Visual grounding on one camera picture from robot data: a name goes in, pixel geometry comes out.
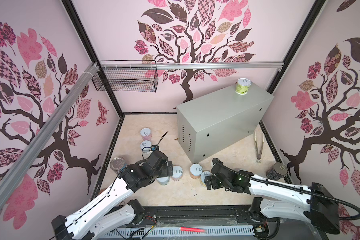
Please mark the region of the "yellow label can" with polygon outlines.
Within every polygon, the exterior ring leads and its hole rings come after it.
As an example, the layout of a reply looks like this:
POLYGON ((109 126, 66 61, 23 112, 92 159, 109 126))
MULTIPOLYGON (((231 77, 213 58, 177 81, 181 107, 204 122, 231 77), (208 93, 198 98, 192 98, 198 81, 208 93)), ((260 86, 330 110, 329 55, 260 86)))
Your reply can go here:
POLYGON ((211 176, 211 175, 212 175, 212 173, 209 171, 204 171, 201 173, 200 183, 203 187, 206 187, 206 177, 211 176))

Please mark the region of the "teal white label can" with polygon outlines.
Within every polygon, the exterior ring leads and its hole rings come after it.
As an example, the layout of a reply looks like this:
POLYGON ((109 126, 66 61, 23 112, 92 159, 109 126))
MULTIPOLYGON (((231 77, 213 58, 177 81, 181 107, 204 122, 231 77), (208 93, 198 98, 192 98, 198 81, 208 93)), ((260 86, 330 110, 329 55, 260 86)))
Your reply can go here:
POLYGON ((141 142, 140 147, 141 147, 142 153, 144 153, 144 154, 148 154, 149 152, 152 151, 151 141, 145 140, 145 141, 141 142))

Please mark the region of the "green label can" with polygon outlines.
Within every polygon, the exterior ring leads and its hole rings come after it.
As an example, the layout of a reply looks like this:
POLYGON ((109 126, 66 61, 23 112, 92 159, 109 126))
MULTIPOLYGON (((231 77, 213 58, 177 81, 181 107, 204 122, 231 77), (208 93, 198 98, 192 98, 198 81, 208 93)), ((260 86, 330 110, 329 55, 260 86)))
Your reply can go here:
POLYGON ((246 95, 250 89, 252 82, 249 79, 241 78, 236 83, 235 92, 239 95, 246 95))

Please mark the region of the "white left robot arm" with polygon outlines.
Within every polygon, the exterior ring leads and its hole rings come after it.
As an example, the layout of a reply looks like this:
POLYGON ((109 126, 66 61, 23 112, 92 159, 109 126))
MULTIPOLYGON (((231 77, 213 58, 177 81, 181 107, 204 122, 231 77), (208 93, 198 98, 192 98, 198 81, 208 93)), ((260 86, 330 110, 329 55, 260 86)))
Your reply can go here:
POLYGON ((131 200, 113 211, 122 201, 157 178, 171 177, 173 163, 160 152, 153 151, 145 160, 126 166, 114 182, 87 205, 65 217, 52 221, 54 240, 97 240, 104 234, 127 224, 139 224, 144 208, 131 200))

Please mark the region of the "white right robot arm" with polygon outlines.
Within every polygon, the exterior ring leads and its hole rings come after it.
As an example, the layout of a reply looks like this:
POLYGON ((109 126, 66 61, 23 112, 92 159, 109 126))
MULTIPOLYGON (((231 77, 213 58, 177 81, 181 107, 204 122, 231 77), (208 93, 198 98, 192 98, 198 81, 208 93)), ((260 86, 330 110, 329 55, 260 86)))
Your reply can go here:
POLYGON ((205 177, 207 189, 253 195, 248 210, 252 221, 292 219, 310 223, 328 234, 340 233, 339 205, 321 184, 280 183, 252 172, 232 170, 218 158, 214 158, 212 163, 211 175, 205 177))

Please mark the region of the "light blue label can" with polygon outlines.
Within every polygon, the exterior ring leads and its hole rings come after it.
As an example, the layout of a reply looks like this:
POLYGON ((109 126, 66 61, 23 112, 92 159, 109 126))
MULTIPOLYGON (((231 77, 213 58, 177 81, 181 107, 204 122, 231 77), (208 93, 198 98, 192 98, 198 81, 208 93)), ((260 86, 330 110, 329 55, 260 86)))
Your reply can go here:
POLYGON ((170 177, 161 177, 161 178, 156 178, 156 181, 162 185, 162 186, 166 186, 169 184, 170 182, 170 177))

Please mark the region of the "orange red label can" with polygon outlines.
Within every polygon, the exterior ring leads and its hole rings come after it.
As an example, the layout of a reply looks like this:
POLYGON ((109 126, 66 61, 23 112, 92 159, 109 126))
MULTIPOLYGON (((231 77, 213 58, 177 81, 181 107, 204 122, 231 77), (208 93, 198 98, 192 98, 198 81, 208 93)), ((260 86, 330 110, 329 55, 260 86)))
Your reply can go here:
POLYGON ((203 173, 203 167, 200 164, 192 164, 190 166, 190 176, 192 179, 200 178, 203 173))

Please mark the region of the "pink orange label can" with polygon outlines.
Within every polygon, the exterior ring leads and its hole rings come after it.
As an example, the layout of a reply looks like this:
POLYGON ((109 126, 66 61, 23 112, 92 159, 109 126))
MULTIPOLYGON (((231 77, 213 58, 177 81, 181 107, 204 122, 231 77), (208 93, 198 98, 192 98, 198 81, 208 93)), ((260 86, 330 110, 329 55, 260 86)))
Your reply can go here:
POLYGON ((183 176, 183 168, 181 166, 173 166, 173 175, 171 179, 173 181, 179 181, 183 176))

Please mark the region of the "metal tongs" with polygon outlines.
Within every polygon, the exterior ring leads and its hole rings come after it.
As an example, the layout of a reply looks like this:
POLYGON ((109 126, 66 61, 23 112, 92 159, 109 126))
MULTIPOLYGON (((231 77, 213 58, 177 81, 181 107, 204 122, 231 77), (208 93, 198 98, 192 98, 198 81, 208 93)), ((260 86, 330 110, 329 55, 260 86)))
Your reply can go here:
POLYGON ((264 142, 265 142, 264 133, 261 132, 259 134, 258 131, 255 131, 254 132, 254 143, 255 143, 255 153, 256 153, 256 157, 257 157, 257 160, 256 160, 257 163, 261 163, 261 161, 262 161, 264 142))

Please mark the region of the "grey metal cabinet box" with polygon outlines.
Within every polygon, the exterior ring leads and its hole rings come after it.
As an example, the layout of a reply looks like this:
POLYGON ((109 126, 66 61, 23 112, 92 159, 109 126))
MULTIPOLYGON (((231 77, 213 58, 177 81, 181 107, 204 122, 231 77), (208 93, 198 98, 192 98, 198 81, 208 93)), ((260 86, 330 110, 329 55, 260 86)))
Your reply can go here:
POLYGON ((179 144, 191 163, 199 163, 252 135, 273 95, 251 84, 245 95, 236 85, 177 106, 179 144))

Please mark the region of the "dark grey label can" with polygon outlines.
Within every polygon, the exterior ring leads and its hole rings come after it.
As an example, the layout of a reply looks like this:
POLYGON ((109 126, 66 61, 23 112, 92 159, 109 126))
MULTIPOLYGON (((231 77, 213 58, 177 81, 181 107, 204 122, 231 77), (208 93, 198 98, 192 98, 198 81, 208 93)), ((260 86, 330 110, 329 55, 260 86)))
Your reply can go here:
POLYGON ((287 166, 283 163, 275 163, 266 172, 266 176, 269 180, 278 181, 284 178, 288 174, 287 166))

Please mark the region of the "red pen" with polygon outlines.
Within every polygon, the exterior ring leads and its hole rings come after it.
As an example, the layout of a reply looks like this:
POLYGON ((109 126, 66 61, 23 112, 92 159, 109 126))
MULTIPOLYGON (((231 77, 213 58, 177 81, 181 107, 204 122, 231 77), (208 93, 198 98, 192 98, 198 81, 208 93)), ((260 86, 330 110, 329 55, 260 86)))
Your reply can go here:
POLYGON ((183 232, 193 232, 193 233, 206 233, 207 232, 204 229, 189 228, 189 227, 180 227, 180 230, 183 232))

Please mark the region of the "aluminium rail back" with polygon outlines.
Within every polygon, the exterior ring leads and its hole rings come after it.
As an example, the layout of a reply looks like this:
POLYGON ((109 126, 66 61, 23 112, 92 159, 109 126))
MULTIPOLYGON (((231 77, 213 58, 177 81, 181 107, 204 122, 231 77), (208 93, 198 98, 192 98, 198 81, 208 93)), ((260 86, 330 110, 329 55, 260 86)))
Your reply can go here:
POLYGON ((157 70, 188 70, 188 69, 281 69, 283 62, 245 62, 245 63, 166 63, 166 64, 120 64, 120 63, 101 63, 106 69, 110 68, 146 68, 157 70))

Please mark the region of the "aluminium rail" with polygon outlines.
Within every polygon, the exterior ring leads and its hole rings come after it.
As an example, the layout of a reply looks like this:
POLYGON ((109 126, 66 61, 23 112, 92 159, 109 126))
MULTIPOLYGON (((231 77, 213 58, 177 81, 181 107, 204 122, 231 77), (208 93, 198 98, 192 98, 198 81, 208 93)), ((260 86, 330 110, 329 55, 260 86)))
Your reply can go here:
POLYGON ((93 78, 93 75, 99 70, 98 63, 91 63, 81 74, 78 83, 76 83, 67 96, 62 100, 57 109, 53 112, 47 122, 41 127, 40 132, 28 144, 20 158, 10 168, 8 173, 0 181, 0 210, 5 205, 8 198, 14 192, 19 182, 23 179, 32 163, 38 158, 39 153, 47 144, 53 133, 67 115, 79 97, 82 90, 93 78))
POLYGON ((146 68, 157 70, 188 70, 188 69, 281 69, 283 62, 245 62, 245 63, 166 63, 166 64, 120 64, 120 63, 101 63, 106 69, 110 68, 146 68))

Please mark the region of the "aluminium rail left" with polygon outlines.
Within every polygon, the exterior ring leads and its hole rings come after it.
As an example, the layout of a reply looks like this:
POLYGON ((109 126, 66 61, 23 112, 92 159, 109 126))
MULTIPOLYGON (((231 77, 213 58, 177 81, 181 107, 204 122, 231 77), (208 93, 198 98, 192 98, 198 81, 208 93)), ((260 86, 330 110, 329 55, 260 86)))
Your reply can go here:
POLYGON ((0 210, 5 205, 8 198, 14 192, 19 182, 23 179, 32 163, 38 158, 39 153, 47 144, 53 133, 67 115, 79 97, 82 90, 93 78, 93 75, 99 70, 98 63, 91 63, 81 74, 78 83, 76 83, 67 96, 62 100, 57 109, 53 112, 47 122, 41 127, 40 132, 28 144, 20 158, 10 168, 8 173, 0 181, 0 210))

